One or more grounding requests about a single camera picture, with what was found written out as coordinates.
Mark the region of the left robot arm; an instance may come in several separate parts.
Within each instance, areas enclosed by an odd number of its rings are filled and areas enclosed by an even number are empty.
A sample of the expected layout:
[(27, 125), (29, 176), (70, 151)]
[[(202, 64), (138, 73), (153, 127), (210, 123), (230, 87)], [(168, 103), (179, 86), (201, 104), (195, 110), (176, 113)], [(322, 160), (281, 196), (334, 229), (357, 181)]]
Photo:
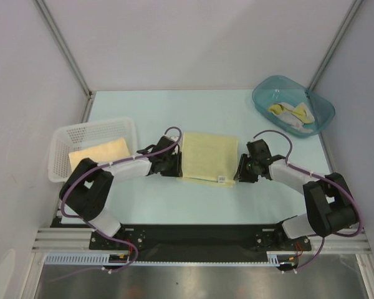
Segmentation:
[(125, 234), (121, 231), (121, 223), (105, 207), (113, 181), (152, 174), (180, 177), (180, 139), (162, 136), (157, 144), (138, 151), (136, 156), (103, 165), (84, 158), (60, 190), (62, 209), (71, 208), (78, 218), (103, 233), (105, 245), (119, 249), (124, 244)]

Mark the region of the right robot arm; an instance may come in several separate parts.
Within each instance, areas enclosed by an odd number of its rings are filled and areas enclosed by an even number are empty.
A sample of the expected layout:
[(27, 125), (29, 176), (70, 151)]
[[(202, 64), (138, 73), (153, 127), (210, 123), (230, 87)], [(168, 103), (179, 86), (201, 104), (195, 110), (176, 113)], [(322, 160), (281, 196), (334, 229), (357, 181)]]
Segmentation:
[(299, 237), (327, 237), (360, 222), (342, 175), (321, 176), (290, 164), (284, 156), (273, 156), (264, 140), (251, 141), (246, 146), (248, 153), (240, 157), (235, 180), (256, 183), (262, 177), (281, 183), (304, 197), (305, 214), (280, 223), (282, 230), (274, 235), (278, 248), (289, 250)]

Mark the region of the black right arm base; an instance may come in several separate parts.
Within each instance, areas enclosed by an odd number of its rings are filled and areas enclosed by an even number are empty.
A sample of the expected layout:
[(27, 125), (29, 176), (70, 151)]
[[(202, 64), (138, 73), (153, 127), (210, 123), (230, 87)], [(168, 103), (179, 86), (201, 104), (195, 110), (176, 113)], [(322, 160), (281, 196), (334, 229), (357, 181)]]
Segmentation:
[(282, 228), (282, 222), (259, 225), (254, 233), (257, 251), (310, 251), (312, 246), (307, 236), (291, 239)]

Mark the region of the green towel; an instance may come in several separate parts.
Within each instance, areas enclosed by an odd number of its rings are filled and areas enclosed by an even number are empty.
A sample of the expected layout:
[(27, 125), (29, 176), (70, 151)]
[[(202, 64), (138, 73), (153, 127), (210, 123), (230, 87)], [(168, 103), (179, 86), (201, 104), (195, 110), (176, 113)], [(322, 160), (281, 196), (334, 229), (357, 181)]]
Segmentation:
[(238, 167), (235, 136), (186, 132), (181, 147), (182, 179), (210, 186), (232, 187)]

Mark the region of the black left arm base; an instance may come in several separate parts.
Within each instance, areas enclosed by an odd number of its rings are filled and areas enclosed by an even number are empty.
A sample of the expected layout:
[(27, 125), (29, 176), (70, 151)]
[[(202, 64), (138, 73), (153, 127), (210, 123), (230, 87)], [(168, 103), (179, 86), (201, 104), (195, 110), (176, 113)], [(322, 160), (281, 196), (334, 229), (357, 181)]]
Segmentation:
[[(126, 229), (122, 227), (113, 238), (123, 240), (125, 242), (135, 245), (138, 249), (142, 248), (144, 241), (143, 231), (133, 229)], [(90, 236), (89, 249), (90, 250), (128, 250), (130, 246), (128, 244), (119, 243), (110, 240), (97, 231), (93, 231)]]

